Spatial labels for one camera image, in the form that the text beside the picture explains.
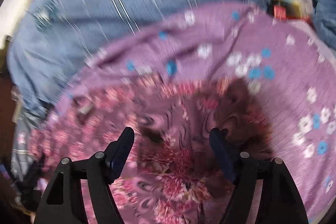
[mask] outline white flower print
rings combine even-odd
[[[305,142],[305,137],[301,132],[297,132],[293,134],[293,138],[292,138],[292,143],[293,145],[302,145]]]
[[[258,67],[261,63],[262,57],[259,54],[251,54],[248,58],[247,58],[247,65],[249,65],[250,67]]]
[[[246,76],[247,72],[249,71],[249,66],[246,64],[238,65],[235,70],[235,74],[238,77]]]
[[[325,124],[329,121],[329,118],[331,116],[331,111],[328,107],[324,107],[321,110],[321,122],[322,124]]]
[[[326,58],[323,55],[319,55],[319,58],[317,59],[318,63],[323,63]]]
[[[335,130],[336,130],[336,121],[328,123],[327,134],[331,135],[335,132]]]
[[[314,87],[310,87],[307,90],[307,100],[310,103],[315,103],[316,102],[316,98],[317,98],[316,89]]]
[[[233,38],[236,38],[238,36],[238,31],[239,29],[237,27],[234,27],[231,31],[231,35],[233,36]]]
[[[314,152],[315,152],[315,145],[313,144],[310,144],[306,147],[305,151],[303,152],[304,154],[304,157],[306,159],[309,159],[311,158],[313,155],[314,155]]]
[[[309,38],[308,41],[307,41],[308,46],[313,45],[313,43],[314,43],[313,40],[311,38]]]
[[[212,45],[201,45],[197,49],[197,54],[200,58],[206,59],[209,57],[210,53],[212,52]]]
[[[248,13],[247,17],[250,23],[254,23],[254,15],[252,13]]]
[[[286,45],[293,46],[294,44],[295,44],[295,38],[291,34],[287,35]]]
[[[313,128],[313,121],[311,119],[310,115],[304,116],[302,118],[300,118],[299,124],[299,131],[301,133],[308,133],[310,130],[312,130]]]
[[[240,63],[241,60],[242,60],[241,52],[233,52],[226,59],[226,64],[228,66],[236,66]]]
[[[136,72],[139,75],[144,75],[144,74],[148,74],[148,73],[152,73],[153,72],[150,66],[138,67],[135,70],[136,70]]]
[[[131,83],[130,78],[124,77],[121,79],[121,82],[125,85],[129,85]]]
[[[192,26],[195,24],[195,15],[192,11],[186,11],[184,13],[184,19],[189,26]]]
[[[251,83],[248,84],[249,92],[253,95],[256,95],[261,88],[261,82],[258,80],[253,80]]]
[[[334,184],[334,181],[333,181],[333,180],[331,180],[331,181],[328,183],[328,186],[327,186],[327,188],[325,189],[325,192],[326,192],[326,193],[329,192],[329,190],[330,190],[330,188],[332,187],[333,184]]]

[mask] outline purple floral blanket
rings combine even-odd
[[[125,223],[219,221],[232,187],[209,149],[213,126],[256,157],[282,158],[311,221],[335,196],[335,70],[303,31],[254,5],[216,3],[141,29],[86,63],[30,148],[47,154],[48,177],[62,157],[87,158],[134,128],[111,187]],[[258,195],[250,223],[257,208]]]

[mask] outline blue dot pattern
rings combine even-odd
[[[233,20],[238,21],[239,20],[239,13],[238,12],[232,12],[231,17],[232,17]]]
[[[324,142],[324,141],[320,141],[319,146],[317,148],[317,151],[318,151],[319,155],[325,154],[325,152],[327,152],[327,150],[328,150],[327,143]]]
[[[269,48],[264,48],[261,50],[261,56],[263,58],[270,58],[271,57],[271,50]]]
[[[173,76],[177,72],[177,66],[175,61],[168,61],[166,70],[169,76]]]
[[[167,39],[168,36],[166,32],[159,32],[159,37],[160,39],[165,40]]]
[[[248,78],[250,78],[250,79],[260,79],[261,78],[261,69],[257,68],[257,67],[250,69]]]
[[[318,114],[313,115],[313,128],[314,129],[320,128],[320,115]]]
[[[131,60],[127,61],[126,67],[129,71],[134,71],[135,70],[135,65],[134,65],[133,61],[131,61]]]
[[[331,178],[330,176],[328,176],[326,179],[325,179],[325,187],[327,188],[329,182],[330,182]]]
[[[263,70],[264,77],[269,80],[273,80],[275,77],[275,72],[271,66],[265,66]]]

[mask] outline screw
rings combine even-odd
[[[240,153],[240,156],[243,158],[243,159],[248,159],[250,157],[250,154],[247,153],[247,152],[241,152]]]
[[[69,158],[64,158],[61,160],[62,164],[67,164],[69,162]]]
[[[97,152],[96,154],[95,154],[95,157],[96,158],[98,158],[98,159],[101,159],[102,157],[104,157],[104,152]]]
[[[284,161],[282,160],[282,159],[280,159],[280,158],[275,158],[275,163],[276,164],[282,164]]]

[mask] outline pink flower pattern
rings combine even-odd
[[[33,130],[30,150],[36,157],[40,157],[42,151],[46,154],[43,171],[49,179],[48,174],[63,157],[68,156],[73,161],[87,159],[105,150],[110,142],[118,139],[125,126],[131,126],[135,132],[134,145],[121,178],[110,186],[122,217],[129,223],[185,224],[187,219],[190,222],[201,213],[202,204],[216,206],[208,185],[212,177],[223,177],[218,167],[195,175],[194,149],[199,144],[190,138],[193,134],[190,124],[205,121],[209,112],[214,113],[232,82],[232,79],[222,79],[216,83],[193,81],[164,85],[161,78],[153,74],[139,77],[134,84],[97,90],[76,98],[77,105],[73,104],[52,126]],[[151,107],[156,109],[157,105],[147,104],[152,98],[160,98],[160,104],[162,102],[169,109],[155,110],[153,119]],[[93,103],[93,108],[80,121],[78,111],[88,103]],[[199,106],[207,113],[199,112]],[[198,120],[194,119],[195,111],[198,111]],[[164,118],[156,121],[158,115]],[[268,132],[267,120],[255,105],[249,104],[241,117]],[[144,127],[160,136],[157,142],[152,143],[142,134]],[[206,157],[214,162],[212,153]],[[229,184],[219,187],[232,191]],[[87,183],[82,184],[82,189],[89,223],[96,223]],[[137,211],[137,219],[131,219],[134,213],[130,210]]]

